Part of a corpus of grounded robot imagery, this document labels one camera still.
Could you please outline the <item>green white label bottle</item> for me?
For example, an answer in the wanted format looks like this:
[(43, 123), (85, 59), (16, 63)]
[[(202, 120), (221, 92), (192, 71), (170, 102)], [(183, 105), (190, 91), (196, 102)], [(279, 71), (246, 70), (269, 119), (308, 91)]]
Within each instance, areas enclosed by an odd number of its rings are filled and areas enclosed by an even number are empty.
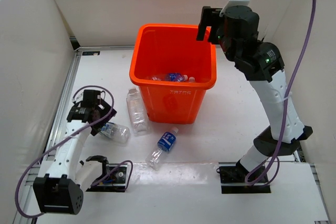
[(130, 137), (128, 127), (113, 122), (107, 122), (99, 133), (119, 144), (126, 144)]

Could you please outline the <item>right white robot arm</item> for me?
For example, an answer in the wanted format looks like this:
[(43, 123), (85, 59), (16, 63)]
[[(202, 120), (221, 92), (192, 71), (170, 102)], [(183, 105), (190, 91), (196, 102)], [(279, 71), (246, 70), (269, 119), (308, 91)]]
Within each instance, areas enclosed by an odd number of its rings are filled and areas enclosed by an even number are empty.
[(259, 15), (249, 1), (228, 0), (223, 8), (204, 6), (196, 36), (198, 41), (220, 45), (258, 94), (268, 118), (269, 126), (236, 163), (236, 177), (247, 184), (258, 180), (254, 175), (268, 158), (292, 154), (313, 133), (286, 93), (285, 65), (278, 47), (258, 39)]

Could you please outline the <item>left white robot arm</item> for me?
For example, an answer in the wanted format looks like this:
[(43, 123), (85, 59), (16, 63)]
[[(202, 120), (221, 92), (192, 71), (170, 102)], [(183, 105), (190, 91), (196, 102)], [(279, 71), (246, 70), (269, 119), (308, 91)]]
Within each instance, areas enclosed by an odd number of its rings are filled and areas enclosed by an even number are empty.
[(33, 183), (44, 214), (78, 214), (84, 192), (96, 181), (105, 182), (110, 177), (106, 157), (90, 156), (82, 162), (80, 155), (87, 138), (97, 135), (117, 112), (99, 90), (85, 89), (81, 100), (73, 103), (67, 116), (65, 143), (57, 146), (52, 164)]

